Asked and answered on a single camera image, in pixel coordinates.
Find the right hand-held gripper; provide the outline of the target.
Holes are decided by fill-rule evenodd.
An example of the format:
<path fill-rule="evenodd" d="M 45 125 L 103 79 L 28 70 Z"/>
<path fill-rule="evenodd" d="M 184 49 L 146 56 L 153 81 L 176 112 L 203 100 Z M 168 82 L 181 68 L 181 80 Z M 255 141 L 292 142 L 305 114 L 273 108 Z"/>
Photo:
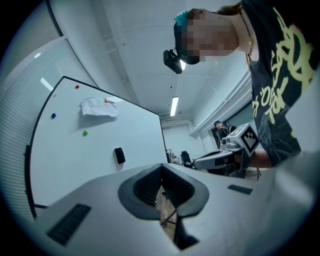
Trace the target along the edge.
<path fill-rule="evenodd" d="M 259 139 L 250 123 L 238 127 L 230 125 L 228 134 L 221 139 L 220 149 L 193 160 L 197 169 L 216 170 L 223 168 L 225 176 L 245 173 Z"/>

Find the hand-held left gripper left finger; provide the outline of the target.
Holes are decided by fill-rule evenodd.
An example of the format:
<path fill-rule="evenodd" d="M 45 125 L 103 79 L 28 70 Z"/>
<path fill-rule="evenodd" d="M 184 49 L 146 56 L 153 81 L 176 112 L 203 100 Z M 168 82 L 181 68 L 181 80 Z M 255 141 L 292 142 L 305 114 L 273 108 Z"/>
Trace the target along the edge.
<path fill-rule="evenodd" d="M 35 227 L 44 247 L 62 256 L 176 256 L 173 243 L 159 220 L 139 219 L 127 211 L 118 196 L 120 185 L 150 165 L 94 178 L 56 201 L 37 217 Z M 89 212 L 65 245 L 49 232 L 76 205 Z"/>

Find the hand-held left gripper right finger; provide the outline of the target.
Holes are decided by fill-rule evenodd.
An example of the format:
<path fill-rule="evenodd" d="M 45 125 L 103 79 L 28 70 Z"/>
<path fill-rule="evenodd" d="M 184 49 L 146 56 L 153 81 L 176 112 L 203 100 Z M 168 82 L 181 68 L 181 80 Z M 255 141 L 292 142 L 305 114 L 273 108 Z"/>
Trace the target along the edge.
<path fill-rule="evenodd" d="M 162 165 L 162 185 L 176 209 L 175 240 L 161 256 L 241 256 L 270 196 L 273 172 L 242 179 Z"/>

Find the black whiteboard eraser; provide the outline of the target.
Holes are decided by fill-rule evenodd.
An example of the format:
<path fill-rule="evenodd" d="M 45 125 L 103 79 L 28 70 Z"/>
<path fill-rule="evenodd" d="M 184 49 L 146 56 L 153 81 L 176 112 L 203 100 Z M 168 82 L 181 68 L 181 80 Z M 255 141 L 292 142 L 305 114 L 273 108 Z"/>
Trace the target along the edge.
<path fill-rule="evenodd" d="M 126 162 L 125 155 L 121 147 L 115 148 L 114 153 L 115 153 L 116 161 L 119 165 Z"/>

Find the person's right forearm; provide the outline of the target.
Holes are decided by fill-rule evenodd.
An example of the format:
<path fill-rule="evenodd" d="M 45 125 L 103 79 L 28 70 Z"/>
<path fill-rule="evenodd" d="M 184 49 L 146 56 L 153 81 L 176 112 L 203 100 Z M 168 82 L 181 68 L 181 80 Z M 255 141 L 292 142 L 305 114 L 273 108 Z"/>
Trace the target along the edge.
<path fill-rule="evenodd" d="M 273 167 L 272 161 L 264 149 L 257 149 L 250 158 L 249 167 L 270 169 Z"/>

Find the white whiteboard on black stand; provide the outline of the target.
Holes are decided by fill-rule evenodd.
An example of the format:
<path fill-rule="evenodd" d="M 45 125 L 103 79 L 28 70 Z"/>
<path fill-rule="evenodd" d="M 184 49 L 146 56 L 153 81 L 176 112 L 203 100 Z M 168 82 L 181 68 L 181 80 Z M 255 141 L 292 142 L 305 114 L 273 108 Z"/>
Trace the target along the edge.
<path fill-rule="evenodd" d="M 118 116 L 83 115 L 81 102 L 91 97 L 113 98 Z M 115 148 L 122 148 L 123 164 L 118 164 Z M 25 150 L 25 185 L 32 216 L 36 218 L 38 208 L 46 209 L 92 179 L 166 160 L 158 114 L 63 76 L 45 100 Z"/>

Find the black office chair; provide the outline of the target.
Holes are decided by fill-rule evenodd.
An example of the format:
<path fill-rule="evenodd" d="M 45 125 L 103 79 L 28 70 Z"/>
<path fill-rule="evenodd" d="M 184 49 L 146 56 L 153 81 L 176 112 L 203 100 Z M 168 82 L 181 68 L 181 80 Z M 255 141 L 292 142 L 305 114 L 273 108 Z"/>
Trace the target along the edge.
<path fill-rule="evenodd" d="M 184 167 L 187 167 L 187 168 L 193 167 L 193 162 L 191 161 L 190 156 L 187 151 L 182 151 L 180 157 L 181 157 L 182 164 Z"/>

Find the long ceiling light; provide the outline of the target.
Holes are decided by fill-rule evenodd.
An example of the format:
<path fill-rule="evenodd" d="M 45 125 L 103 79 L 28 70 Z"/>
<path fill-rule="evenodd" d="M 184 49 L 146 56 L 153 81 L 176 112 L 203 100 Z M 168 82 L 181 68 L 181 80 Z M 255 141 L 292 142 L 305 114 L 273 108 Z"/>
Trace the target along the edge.
<path fill-rule="evenodd" d="M 170 109 L 170 116 L 171 117 L 175 116 L 175 114 L 176 114 L 178 102 L 179 102 L 178 96 L 175 96 L 172 98 L 171 109 Z"/>

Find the person's black printed t-shirt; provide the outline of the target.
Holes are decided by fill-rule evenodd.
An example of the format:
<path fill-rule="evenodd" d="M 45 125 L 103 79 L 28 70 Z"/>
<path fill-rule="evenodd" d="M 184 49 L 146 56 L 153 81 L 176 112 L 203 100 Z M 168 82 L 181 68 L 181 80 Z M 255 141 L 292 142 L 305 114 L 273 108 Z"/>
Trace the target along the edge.
<path fill-rule="evenodd" d="M 252 110 L 262 148 L 273 166 L 300 150 L 286 113 L 308 88 L 320 61 L 313 0 L 242 0 L 256 35 L 250 62 Z"/>

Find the crumpled white paper sheet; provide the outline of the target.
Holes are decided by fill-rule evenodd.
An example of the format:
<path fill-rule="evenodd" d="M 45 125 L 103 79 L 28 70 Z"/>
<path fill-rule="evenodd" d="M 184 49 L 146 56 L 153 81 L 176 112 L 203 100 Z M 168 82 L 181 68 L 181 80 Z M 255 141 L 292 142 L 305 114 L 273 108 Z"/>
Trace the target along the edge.
<path fill-rule="evenodd" d="M 117 117 L 119 110 L 116 101 L 112 97 L 100 98 L 100 97 L 89 97 L 83 99 L 80 103 L 81 111 L 84 116 L 95 116 L 95 117 Z"/>

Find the glass partition with white blinds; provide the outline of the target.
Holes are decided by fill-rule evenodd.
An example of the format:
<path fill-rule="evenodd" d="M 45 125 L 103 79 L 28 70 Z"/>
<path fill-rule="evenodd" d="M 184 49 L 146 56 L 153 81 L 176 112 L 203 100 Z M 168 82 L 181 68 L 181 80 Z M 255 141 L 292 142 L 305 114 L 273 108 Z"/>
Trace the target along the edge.
<path fill-rule="evenodd" d="M 11 210 L 31 222 L 34 217 L 25 183 L 26 147 L 41 108 L 63 76 L 94 85 L 65 37 L 31 53 L 0 85 L 0 189 Z"/>

